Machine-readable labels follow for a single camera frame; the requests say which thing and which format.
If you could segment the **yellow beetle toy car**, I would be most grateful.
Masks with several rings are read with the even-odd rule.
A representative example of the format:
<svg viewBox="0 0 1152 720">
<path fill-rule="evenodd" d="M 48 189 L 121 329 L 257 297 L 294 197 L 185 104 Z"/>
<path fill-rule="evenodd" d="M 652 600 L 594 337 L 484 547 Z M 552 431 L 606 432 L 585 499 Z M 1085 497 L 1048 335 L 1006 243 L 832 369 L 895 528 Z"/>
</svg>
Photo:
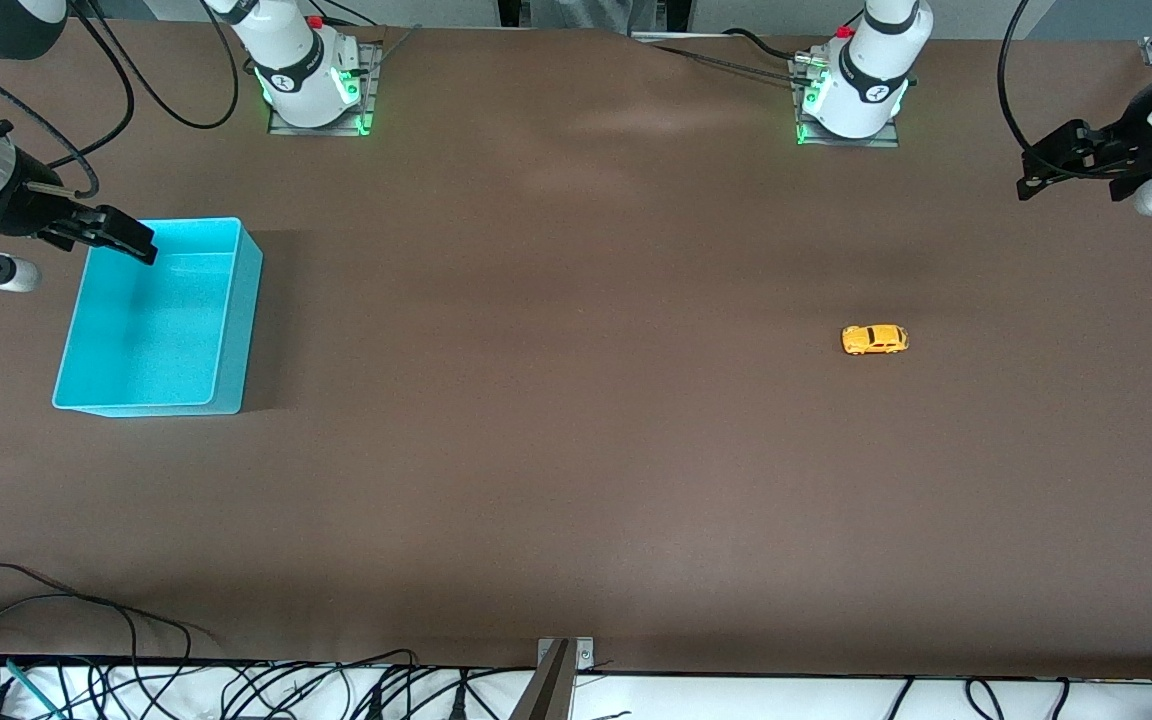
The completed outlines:
<svg viewBox="0 0 1152 720">
<path fill-rule="evenodd" d="M 849 325 L 841 329 L 840 342 L 852 356 L 900 354 L 909 348 L 908 332 L 897 324 Z"/>
</svg>

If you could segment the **black corrugated conduit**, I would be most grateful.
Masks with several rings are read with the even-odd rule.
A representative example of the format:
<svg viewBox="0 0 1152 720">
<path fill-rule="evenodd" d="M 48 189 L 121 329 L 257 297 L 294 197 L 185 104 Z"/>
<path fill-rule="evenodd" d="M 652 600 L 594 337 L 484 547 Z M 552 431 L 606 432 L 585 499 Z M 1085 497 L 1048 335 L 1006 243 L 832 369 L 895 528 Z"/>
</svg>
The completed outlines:
<svg viewBox="0 0 1152 720">
<path fill-rule="evenodd" d="M 71 192 L 70 195 L 74 199 L 93 199 L 93 197 L 101 190 L 101 181 L 99 179 L 99 174 L 96 173 L 96 170 L 91 167 L 90 161 L 88 161 L 86 156 L 84 156 L 83 152 L 74 145 L 67 136 L 65 136 L 65 132 L 60 132 L 59 129 L 50 122 L 50 120 L 41 118 L 41 114 L 38 114 L 32 106 L 29 106 L 26 103 L 20 100 L 17 96 L 13 94 L 13 92 L 6 90 L 6 88 L 1 85 L 0 97 L 3 97 L 5 101 L 10 103 L 15 106 L 15 108 L 26 114 L 26 118 L 31 119 L 35 124 L 44 129 L 44 131 L 50 135 L 52 141 L 55 141 L 59 145 L 63 146 L 68 152 L 69 159 L 78 164 L 83 173 L 86 174 L 90 187 L 88 187 L 88 190 Z"/>
</svg>

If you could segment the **teal plastic bin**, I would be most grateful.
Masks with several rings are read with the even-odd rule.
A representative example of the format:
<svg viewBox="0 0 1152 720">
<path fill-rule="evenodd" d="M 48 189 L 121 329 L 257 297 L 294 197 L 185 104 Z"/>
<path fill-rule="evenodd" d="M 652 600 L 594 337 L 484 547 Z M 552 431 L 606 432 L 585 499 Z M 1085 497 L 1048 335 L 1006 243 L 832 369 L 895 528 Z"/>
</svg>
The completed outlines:
<svg viewBox="0 0 1152 720">
<path fill-rule="evenodd" d="M 238 414 L 262 249 L 234 217 L 147 227 L 150 265 L 88 251 L 52 406 L 106 418 Z"/>
</svg>

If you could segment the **brown table mat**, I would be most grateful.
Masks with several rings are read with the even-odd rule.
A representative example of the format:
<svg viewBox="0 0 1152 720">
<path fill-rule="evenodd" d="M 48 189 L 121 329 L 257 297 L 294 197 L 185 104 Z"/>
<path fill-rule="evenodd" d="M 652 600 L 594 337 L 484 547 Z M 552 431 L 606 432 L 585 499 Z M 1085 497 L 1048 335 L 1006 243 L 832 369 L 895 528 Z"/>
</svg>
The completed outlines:
<svg viewBox="0 0 1152 720">
<path fill-rule="evenodd" d="M 1016 199 L 995 44 L 929 44 L 882 151 L 623 36 L 382 36 L 367 137 L 247 85 L 93 156 L 264 252 L 241 414 L 55 409 L 84 256 L 0 238 L 44 274 L 0 291 L 0 605 L 14 562 L 200 655 L 1152 676 L 1152 218 Z"/>
</svg>

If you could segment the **white lower ledge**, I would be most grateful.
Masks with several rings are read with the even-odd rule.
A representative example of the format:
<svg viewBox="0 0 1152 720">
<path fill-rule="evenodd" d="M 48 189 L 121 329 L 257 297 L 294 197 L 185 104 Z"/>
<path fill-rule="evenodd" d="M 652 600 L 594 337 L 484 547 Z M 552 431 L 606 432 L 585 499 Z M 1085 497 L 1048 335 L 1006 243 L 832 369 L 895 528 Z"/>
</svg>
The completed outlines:
<svg viewBox="0 0 1152 720">
<path fill-rule="evenodd" d="M 467 679 L 468 720 L 508 720 L 530 673 L 364 666 L 18 665 L 69 720 L 447 720 Z M 0 720 L 50 720 L 0 670 Z M 967 679 L 579 676 L 570 720 L 1152 720 L 1152 682 Z"/>
</svg>

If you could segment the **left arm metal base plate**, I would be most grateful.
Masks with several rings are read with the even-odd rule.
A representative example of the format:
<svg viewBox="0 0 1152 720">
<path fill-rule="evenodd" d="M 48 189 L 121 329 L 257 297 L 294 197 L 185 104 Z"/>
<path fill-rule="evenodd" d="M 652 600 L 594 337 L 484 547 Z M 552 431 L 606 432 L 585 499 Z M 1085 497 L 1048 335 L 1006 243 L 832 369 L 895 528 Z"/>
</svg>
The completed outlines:
<svg viewBox="0 0 1152 720">
<path fill-rule="evenodd" d="M 795 135 L 799 145 L 836 147 L 896 149 L 896 115 L 908 83 L 890 88 L 879 85 L 878 103 L 867 101 L 863 92 L 838 78 L 827 58 L 814 53 L 796 53 L 788 61 L 791 79 L 799 82 L 794 90 Z"/>
</svg>

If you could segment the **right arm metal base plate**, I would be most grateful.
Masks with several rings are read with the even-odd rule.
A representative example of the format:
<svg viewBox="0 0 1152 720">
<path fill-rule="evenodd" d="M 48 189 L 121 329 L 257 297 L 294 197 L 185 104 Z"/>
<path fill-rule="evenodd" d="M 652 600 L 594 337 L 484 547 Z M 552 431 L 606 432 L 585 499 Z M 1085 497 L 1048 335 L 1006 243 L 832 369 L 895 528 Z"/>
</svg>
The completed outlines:
<svg viewBox="0 0 1152 720">
<path fill-rule="evenodd" d="M 271 108 L 268 114 L 270 136 L 291 137 L 366 137 L 371 135 L 376 118 L 376 99 L 381 76 L 382 46 L 361 44 L 353 60 L 355 67 L 348 73 L 338 70 L 338 86 L 353 97 L 353 105 L 333 123 L 317 128 L 300 128 L 288 124 Z"/>
</svg>

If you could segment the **grey metal stand post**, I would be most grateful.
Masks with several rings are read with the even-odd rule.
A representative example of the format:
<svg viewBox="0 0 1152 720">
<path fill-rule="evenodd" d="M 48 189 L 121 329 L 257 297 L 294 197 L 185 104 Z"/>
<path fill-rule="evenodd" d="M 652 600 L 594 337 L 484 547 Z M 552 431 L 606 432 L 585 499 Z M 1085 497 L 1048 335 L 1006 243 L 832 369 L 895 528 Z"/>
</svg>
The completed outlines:
<svg viewBox="0 0 1152 720">
<path fill-rule="evenodd" d="M 543 644 L 538 667 L 508 720 L 570 720 L 579 639 L 545 638 Z"/>
</svg>

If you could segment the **grey metal bracket plate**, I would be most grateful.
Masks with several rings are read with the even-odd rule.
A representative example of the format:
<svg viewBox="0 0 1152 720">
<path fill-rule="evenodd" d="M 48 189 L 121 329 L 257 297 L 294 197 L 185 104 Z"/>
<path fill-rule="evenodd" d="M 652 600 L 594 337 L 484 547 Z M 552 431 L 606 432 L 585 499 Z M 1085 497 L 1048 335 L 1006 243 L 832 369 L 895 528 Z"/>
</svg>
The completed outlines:
<svg viewBox="0 0 1152 720">
<path fill-rule="evenodd" d="M 540 665 L 545 660 L 545 655 L 550 655 L 550 650 L 556 647 L 556 644 L 561 642 L 558 637 L 543 637 L 538 641 L 538 652 L 536 652 L 536 666 Z M 594 638 L 593 637 L 570 637 L 570 644 L 573 646 L 573 655 L 575 655 L 576 670 L 584 673 L 584 670 L 591 670 L 594 667 Z"/>
</svg>

